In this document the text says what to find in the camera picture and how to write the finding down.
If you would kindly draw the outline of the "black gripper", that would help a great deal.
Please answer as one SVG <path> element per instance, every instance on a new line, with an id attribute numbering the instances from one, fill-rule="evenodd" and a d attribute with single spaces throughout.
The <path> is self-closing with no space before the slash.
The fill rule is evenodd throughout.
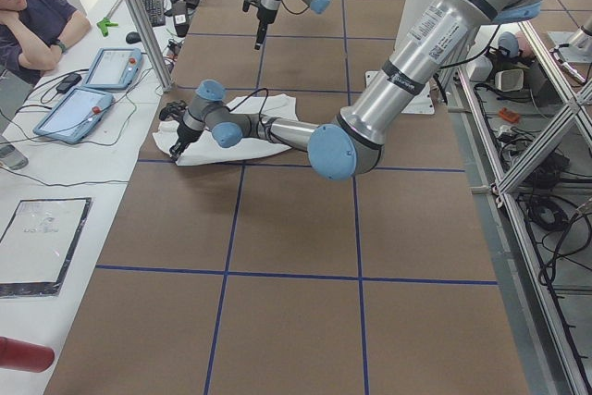
<path id="1" fill-rule="evenodd" d="M 170 158 L 176 162 L 186 148 L 197 142 L 204 131 L 204 123 L 190 113 L 185 113 L 177 128 L 178 140 L 169 149 Z"/>
<path id="2" fill-rule="evenodd" d="M 255 50 L 261 49 L 263 45 L 263 34 L 266 34 L 268 26 L 275 21 L 279 7 L 279 0 L 259 0 L 257 11 L 259 24 L 254 44 Z"/>

